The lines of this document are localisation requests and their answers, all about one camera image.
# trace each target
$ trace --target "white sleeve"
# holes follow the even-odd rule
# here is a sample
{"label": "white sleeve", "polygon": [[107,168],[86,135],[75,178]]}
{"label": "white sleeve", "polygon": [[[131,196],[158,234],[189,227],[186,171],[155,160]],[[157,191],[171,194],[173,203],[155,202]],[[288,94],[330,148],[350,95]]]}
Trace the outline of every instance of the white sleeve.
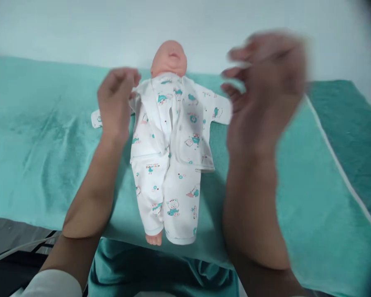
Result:
{"label": "white sleeve", "polygon": [[[139,86],[137,86],[136,88],[134,88],[132,90],[132,92],[137,92],[140,96],[140,92],[142,92],[143,90],[145,89],[145,86],[142,86],[142,84],[140,84]],[[137,96],[135,98],[133,98],[132,100],[129,100],[129,106],[131,108],[131,115],[135,113],[135,110],[136,110],[136,100],[137,100]],[[92,126],[96,129],[96,128],[100,128],[102,127],[102,119],[100,117],[100,110],[97,109],[95,110],[92,114],[91,114],[91,122],[92,122]]]}
{"label": "white sleeve", "polygon": [[44,270],[35,275],[21,297],[82,297],[74,276],[61,270]]}
{"label": "white sleeve", "polygon": [[207,109],[208,119],[220,124],[228,125],[232,116],[232,103],[230,99],[220,96],[197,83],[195,91],[198,98]]}

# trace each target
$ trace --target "pant leg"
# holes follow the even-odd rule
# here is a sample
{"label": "pant leg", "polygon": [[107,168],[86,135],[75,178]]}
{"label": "pant leg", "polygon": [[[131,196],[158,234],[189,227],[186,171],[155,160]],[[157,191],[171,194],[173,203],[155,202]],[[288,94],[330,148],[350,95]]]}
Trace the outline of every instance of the pant leg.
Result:
{"label": "pant leg", "polygon": [[154,159],[134,159],[132,162],[139,213],[144,231],[150,236],[157,235],[164,228],[162,184],[168,164],[167,154]]}
{"label": "pant leg", "polygon": [[170,158],[164,182],[164,223],[168,240],[191,244],[198,226],[201,171]]}

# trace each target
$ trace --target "forearm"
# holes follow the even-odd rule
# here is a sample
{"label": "forearm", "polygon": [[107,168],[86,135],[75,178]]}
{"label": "forearm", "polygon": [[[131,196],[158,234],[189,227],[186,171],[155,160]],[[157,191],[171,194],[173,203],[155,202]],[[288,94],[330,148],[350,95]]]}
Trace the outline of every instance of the forearm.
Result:
{"label": "forearm", "polygon": [[223,230],[229,253],[272,269],[290,267],[276,213],[275,154],[230,160]]}
{"label": "forearm", "polygon": [[104,134],[63,224],[68,238],[100,237],[110,218],[124,144]]}

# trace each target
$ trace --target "doll face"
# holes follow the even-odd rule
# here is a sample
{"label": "doll face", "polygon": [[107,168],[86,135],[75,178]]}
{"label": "doll face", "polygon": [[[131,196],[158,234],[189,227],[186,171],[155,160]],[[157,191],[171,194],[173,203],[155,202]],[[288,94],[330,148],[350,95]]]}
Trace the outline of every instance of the doll face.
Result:
{"label": "doll face", "polygon": [[151,77],[157,77],[164,72],[172,72],[183,77],[186,74],[186,70],[187,57],[180,43],[174,40],[162,43],[155,54],[151,66]]}

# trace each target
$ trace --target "white piping edge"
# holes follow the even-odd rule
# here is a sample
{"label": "white piping edge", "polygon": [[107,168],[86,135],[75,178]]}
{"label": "white piping edge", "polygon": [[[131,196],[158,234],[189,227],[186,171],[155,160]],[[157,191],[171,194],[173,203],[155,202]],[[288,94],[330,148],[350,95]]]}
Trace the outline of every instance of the white piping edge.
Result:
{"label": "white piping edge", "polygon": [[363,203],[363,201],[361,200],[360,196],[356,193],[355,189],[353,189],[347,175],[345,174],[345,171],[343,171],[343,168],[341,166],[341,164],[339,163],[338,161],[338,158],[330,144],[330,141],[329,139],[327,138],[327,135],[326,135],[326,132],[324,131],[323,127],[322,127],[322,123],[320,122],[320,119],[319,119],[319,116],[315,110],[315,108],[313,107],[312,103],[310,102],[310,99],[308,98],[308,96],[305,96],[306,97],[306,102],[308,103],[308,106],[310,108],[310,110],[312,111],[312,114],[313,114],[313,117],[315,118],[315,121],[316,121],[316,124],[317,124],[317,127],[319,128],[320,130],[320,133],[322,134],[323,136],[323,139],[324,141],[326,142],[326,145],[334,159],[334,162],[335,164],[337,165],[337,168],[339,170],[339,173],[343,179],[343,181],[345,182],[346,184],[346,187],[348,188],[349,192],[352,194],[353,198],[356,200],[356,202],[359,204],[360,208],[362,209],[364,215],[366,216],[367,220],[370,222],[371,224],[371,214],[368,212],[368,209],[367,207],[365,206],[365,204]]}

